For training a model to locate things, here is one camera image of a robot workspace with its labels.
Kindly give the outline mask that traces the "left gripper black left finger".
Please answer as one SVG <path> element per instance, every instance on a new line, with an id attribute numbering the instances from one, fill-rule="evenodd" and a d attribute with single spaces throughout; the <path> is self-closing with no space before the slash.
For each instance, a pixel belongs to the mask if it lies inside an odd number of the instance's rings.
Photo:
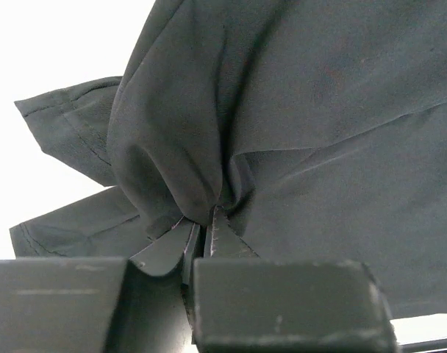
<path id="1" fill-rule="evenodd" d="M 0 352 L 194 352 L 182 289 L 200 228 L 130 259 L 0 260 Z"/>

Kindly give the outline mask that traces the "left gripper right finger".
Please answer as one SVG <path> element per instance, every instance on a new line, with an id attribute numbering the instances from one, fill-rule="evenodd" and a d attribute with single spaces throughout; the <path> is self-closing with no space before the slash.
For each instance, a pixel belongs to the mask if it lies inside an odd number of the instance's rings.
<path id="1" fill-rule="evenodd" d="M 397 352 L 390 309 L 358 262 L 257 256 L 212 212 L 193 264 L 193 338 L 200 352 Z"/>

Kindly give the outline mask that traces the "black trousers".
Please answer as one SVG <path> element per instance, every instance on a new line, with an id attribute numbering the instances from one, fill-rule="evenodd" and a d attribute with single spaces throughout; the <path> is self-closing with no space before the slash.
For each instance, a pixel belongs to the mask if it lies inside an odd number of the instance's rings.
<path id="1" fill-rule="evenodd" d="M 17 257 L 142 265 L 198 227 L 447 313 L 447 1 L 156 1 L 121 76 L 15 106 L 105 187 L 13 227 Z"/>

